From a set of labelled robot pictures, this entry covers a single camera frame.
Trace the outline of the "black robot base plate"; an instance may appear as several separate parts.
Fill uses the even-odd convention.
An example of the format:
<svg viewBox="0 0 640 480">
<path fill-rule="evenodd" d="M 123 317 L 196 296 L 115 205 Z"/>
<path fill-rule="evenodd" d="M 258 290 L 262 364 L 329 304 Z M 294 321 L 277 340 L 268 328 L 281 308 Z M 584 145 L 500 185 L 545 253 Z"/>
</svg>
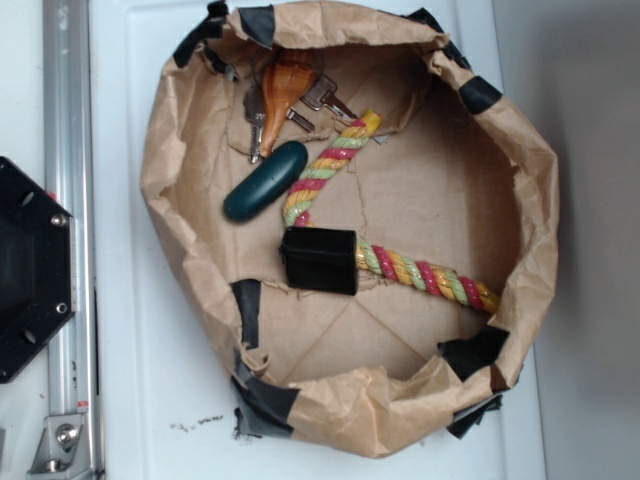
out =
<svg viewBox="0 0 640 480">
<path fill-rule="evenodd" d="M 74 313 L 73 217 L 1 159 L 1 382 L 13 381 Z"/>
</svg>

